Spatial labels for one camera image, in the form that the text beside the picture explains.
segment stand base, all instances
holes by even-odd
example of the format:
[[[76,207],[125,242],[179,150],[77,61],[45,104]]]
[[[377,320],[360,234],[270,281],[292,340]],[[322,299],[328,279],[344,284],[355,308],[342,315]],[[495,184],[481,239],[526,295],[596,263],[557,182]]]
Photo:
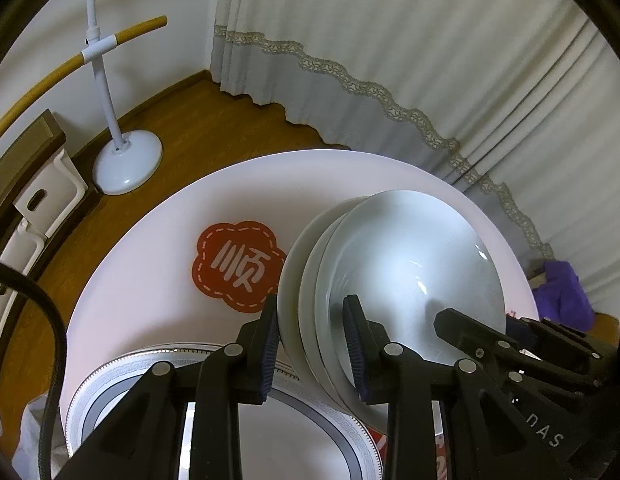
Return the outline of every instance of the stand base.
[[[116,150],[111,140],[94,161],[92,178],[106,195],[121,195],[136,189],[159,167],[162,146],[159,137],[145,130],[123,134],[124,145]]]

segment white wall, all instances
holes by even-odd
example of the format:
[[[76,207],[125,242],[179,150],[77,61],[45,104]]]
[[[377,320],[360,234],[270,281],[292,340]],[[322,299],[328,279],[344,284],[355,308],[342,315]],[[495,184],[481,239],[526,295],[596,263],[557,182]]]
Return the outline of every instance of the white wall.
[[[216,0],[97,0],[101,37],[166,14],[167,27],[104,56],[117,116],[185,77],[210,67]],[[50,0],[0,65],[0,117],[37,81],[85,47],[85,0]],[[106,127],[92,68],[84,66],[30,107],[0,139],[0,157],[46,108],[74,154]]]

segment round table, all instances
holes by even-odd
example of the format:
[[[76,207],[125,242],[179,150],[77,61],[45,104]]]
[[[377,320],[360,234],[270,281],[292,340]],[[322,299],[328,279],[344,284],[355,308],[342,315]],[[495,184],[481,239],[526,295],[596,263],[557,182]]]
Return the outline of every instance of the round table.
[[[234,341],[241,325],[259,314],[250,310],[249,300],[226,292],[258,288],[264,264],[277,268],[298,234],[321,211],[389,189],[426,192],[459,211],[492,256],[506,311],[535,317],[528,282],[506,240],[472,201],[442,180],[370,153],[309,150],[264,156],[181,189],[143,217],[103,259],[68,326],[62,420],[82,381],[111,359],[155,344]],[[244,255],[240,246],[250,244],[240,237],[251,230],[270,244],[265,246],[270,250],[258,254],[245,249]],[[213,252],[203,257],[215,240]],[[208,248],[202,248],[205,242]],[[209,276],[218,274],[214,279],[220,287],[242,283],[219,291],[205,280],[196,284],[202,262]]]

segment wooden rod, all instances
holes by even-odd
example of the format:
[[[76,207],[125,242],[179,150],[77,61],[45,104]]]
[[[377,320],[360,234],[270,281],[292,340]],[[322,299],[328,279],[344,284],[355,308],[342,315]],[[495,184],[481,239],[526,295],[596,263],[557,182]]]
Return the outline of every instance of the wooden rod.
[[[146,32],[157,30],[158,28],[165,27],[168,24],[168,18],[166,16],[159,16],[146,22],[137,23],[130,28],[117,32],[115,37],[117,38],[117,46],[126,43],[127,41],[134,40]],[[72,56],[68,61],[55,68],[45,78],[36,83],[30,90],[28,90],[12,107],[4,114],[0,119],[0,138],[7,131],[10,126],[16,121],[21,114],[24,113],[37,99],[50,90],[54,85],[60,82],[62,79],[68,77],[72,72],[79,69],[85,64],[84,56],[81,52]]]

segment white curtain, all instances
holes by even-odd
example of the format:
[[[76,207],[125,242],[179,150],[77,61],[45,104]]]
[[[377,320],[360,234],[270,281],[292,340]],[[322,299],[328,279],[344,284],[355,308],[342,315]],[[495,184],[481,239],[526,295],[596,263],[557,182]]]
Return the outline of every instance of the white curtain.
[[[620,317],[620,63],[572,0],[219,0],[212,72],[474,200]]]

